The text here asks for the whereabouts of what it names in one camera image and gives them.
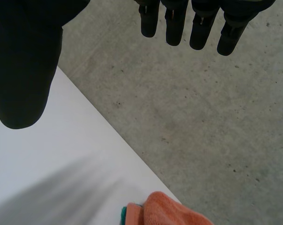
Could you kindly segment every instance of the green sponge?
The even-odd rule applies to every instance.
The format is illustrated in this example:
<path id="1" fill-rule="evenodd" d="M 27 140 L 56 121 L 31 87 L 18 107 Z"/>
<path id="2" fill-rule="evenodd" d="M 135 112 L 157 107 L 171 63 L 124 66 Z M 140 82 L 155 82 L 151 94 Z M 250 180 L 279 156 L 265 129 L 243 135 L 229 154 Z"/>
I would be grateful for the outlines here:
<path id="1" fill-rule="evenodd" d="M 127 213 L 127 207 L 123 207 L 121 212 L 121 225 L 125 225 L 126 223 L 126 213 Z"/>

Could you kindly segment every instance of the black robotic finger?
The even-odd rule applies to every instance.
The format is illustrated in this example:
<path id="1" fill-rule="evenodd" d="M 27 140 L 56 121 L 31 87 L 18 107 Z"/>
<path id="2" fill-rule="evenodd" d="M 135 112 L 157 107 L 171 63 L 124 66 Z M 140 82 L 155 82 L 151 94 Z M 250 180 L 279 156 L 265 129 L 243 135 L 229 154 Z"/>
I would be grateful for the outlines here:
<path id="1" fill-rule="evenodd" d="M 226 23 L 221 32 L 221 38 L 217 45 L 217 52 L 220 55 L 230 55 L 237 45 L 249 21 L 257 14 L 251 16 L 235 17 L 224 14 Z"/>
<path id="2" fill-rule="evenodd" d="M 201 50 L 207 42 L 220 7 L 216 0 L 192 0 L 192 6 L 196 14 L 189 45 L 195 50 Z"/>
<path id="3" fill-rule="evenodd" d="M 217 46 L 218 53 L 224 56 L 230 55 L 248 23 L 274 2 L 275 0 L 220 0 L 226 23 Z"/>
<path id="4" fill-rule="evenodd" d="M 140 4 L 141 33 L 151 38 L 156 33 L 160 0 L 137 0 Z"/>
<path id="5" fill-rule="evenodd" d="M 166 6 L 166 42 L 169 45 L 177 46 L 180 44 L 188 0 L 162 0 Z"/>

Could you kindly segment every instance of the orange towel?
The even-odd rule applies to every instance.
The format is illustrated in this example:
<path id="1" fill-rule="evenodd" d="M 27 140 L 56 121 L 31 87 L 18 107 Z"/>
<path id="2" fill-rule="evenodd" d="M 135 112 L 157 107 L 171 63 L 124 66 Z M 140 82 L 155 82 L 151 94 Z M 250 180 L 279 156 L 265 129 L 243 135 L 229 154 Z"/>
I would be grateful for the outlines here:
<path id="1" fill-rule="evenodd" d="M 162 192 L 152 193 L 143 207 L 127 205 L 126 225 L 213 225 L 203 215 L 172 200 Z"/>

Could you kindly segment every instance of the concrete floor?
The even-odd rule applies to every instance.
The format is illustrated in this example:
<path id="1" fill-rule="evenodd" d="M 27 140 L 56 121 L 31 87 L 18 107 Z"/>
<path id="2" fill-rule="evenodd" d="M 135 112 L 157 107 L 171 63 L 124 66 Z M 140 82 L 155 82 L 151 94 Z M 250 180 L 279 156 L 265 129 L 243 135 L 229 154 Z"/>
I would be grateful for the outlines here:
<path id="1" fill-rule="evenodd" d="M 59 66 L 186 206 L 216 225 L 283 225 L 283 0 L 235 52 L 140 34 L 138 5 L 93 0 L 64 27 Z"/>

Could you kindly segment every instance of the white surface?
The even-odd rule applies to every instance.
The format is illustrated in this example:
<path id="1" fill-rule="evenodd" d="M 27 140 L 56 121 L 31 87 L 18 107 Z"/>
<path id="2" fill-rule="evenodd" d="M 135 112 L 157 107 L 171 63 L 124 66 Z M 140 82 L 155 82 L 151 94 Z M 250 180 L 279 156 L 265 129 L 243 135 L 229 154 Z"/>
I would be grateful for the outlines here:
<path id="1" fill-rule="evenodd" d="M 34 126 L 0 122 L 0 224 L 118 225 L 156 190 L 176 199 L 59 68 Z"/>

